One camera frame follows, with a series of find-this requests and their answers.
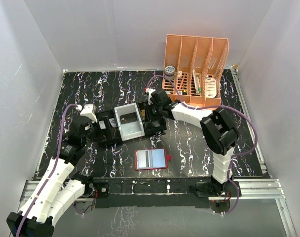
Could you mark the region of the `white striped credit card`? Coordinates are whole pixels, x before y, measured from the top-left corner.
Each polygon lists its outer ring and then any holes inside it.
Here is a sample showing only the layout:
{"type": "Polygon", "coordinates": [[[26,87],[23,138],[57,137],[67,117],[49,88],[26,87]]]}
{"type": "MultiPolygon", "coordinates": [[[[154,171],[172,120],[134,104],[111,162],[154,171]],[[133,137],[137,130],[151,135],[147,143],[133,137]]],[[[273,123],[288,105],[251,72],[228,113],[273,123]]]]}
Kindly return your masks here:
{"type": "Polygon", "coordinates": [[[148,169],[152,168],[152,151],[151,150],[140,150],[137,151],[137,168],[148,169]]]}

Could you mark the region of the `red leather card holder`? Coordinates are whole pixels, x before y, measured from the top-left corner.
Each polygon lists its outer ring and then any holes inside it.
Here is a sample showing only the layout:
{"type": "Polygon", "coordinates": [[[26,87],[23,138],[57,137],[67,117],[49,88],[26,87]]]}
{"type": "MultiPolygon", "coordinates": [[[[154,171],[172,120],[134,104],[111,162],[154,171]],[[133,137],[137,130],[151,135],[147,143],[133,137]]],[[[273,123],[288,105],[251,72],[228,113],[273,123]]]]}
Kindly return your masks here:
{"type": "Polygon", "coordinates": [[[137,151],[135,151],[135,169],[136,170],[154,170],[154,169],[166,169],[168,167],[168,161],[172,159],[171,155],[168,155],[166,149],[147,149],[152,151],[152,168],[138,169],[137,168],[137,151]]]}

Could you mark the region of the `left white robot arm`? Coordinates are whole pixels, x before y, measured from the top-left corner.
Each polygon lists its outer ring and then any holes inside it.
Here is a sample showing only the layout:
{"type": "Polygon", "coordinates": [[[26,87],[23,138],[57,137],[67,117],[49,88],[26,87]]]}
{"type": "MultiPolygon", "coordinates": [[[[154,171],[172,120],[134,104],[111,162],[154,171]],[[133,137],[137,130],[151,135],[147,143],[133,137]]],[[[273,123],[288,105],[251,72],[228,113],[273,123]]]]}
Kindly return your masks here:
{"type": "Polygon", "coordinates": [[[67,106],[71,107],[89,120],[65,133],[68,111],[63,112],[56,155],[26,203],[6,219],[15,237],[50,237],[57,221],[79,197],[92,198],[96,203],[97,198],[108,196],[107,183],[94,184],[93,178],[82,172],[76,172],[68,182],[65,180],[85,154],[88,142],[106,146],[121,140],[114,111],[97,113],[93,104],[67,106]]]}

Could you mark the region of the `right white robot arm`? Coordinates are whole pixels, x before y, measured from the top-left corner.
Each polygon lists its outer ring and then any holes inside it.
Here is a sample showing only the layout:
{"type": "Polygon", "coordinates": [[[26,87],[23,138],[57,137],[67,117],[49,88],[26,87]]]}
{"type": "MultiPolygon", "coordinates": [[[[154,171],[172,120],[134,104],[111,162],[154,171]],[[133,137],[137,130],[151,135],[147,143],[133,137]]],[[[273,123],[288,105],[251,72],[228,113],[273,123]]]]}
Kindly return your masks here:
{"type": "Polygon", "coordinates": [[[163,89],[146,88],[148,104],[155,116],[184,121],[202,129],[213,152],[212,178],[224,184],[232,177],[231,161],[239,133],[224,109],[201,109],[181,100],[172,101],[163,89]]]}

